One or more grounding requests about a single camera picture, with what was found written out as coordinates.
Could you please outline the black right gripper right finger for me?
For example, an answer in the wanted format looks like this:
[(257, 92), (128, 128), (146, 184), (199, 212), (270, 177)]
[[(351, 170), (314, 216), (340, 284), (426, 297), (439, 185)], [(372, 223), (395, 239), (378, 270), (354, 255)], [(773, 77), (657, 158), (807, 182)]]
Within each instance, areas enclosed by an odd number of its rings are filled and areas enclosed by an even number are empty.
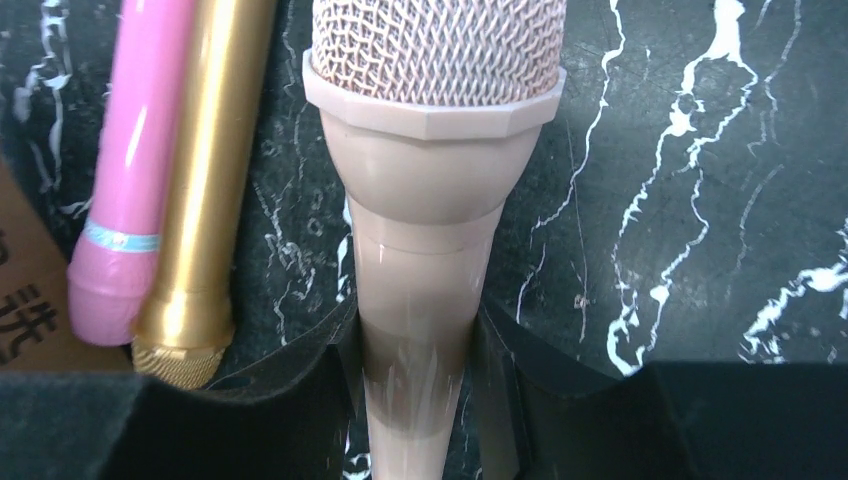
[(496, 304), (470, 353), (487, 479), (843, 479), (847, 369), (661, 361), (616, 380)]

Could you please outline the beige microphone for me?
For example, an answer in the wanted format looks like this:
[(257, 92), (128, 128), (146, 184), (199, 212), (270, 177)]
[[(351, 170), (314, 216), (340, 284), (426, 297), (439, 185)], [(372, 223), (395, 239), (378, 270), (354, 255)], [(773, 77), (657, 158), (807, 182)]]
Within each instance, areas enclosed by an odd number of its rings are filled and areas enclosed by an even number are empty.
[(307, 100), (344, 185), (371, 475), (442, 476), (504, 203), (558, 110), (562, 1), (316, 1)]

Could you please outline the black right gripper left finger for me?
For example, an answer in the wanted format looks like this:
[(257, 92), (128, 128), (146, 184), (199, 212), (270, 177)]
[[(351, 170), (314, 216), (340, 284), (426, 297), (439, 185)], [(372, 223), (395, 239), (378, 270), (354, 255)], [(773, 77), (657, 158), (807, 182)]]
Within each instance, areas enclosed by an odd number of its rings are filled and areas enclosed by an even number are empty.
[(357, 307), (208, 388), (5, 374), (5, 479), (339, 479), (362, 391)]

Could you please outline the gold microphone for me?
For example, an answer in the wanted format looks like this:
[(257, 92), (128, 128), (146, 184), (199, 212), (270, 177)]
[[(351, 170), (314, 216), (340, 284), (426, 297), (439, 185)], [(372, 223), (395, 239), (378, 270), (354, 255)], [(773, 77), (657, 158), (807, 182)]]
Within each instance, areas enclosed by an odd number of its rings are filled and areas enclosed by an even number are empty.
[(230, 269), (277, 5), (200, 1), (135, 369), (182, 389), (215, 374), (234, 324)]

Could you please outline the pink microphone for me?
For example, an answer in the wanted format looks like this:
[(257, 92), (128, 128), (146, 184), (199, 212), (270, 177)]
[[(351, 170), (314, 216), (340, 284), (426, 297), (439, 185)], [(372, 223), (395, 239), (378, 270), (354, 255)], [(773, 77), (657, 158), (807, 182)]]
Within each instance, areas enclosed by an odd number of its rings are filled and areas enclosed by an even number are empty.
[(68, 268), (69, 317), (83, 341), (118, 346), (156, 266), (195, 4), (122, 4), (93, 194)]

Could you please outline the brown cardboard box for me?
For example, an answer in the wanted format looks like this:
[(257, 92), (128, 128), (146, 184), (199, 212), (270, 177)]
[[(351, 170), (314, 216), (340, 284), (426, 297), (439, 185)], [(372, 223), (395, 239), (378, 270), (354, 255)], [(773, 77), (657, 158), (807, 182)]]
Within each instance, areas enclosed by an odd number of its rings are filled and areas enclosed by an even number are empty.
[(1, 370), (130, 372), (119, 347), (79, 340), (68, 319), (67, 263), (1, 167)]

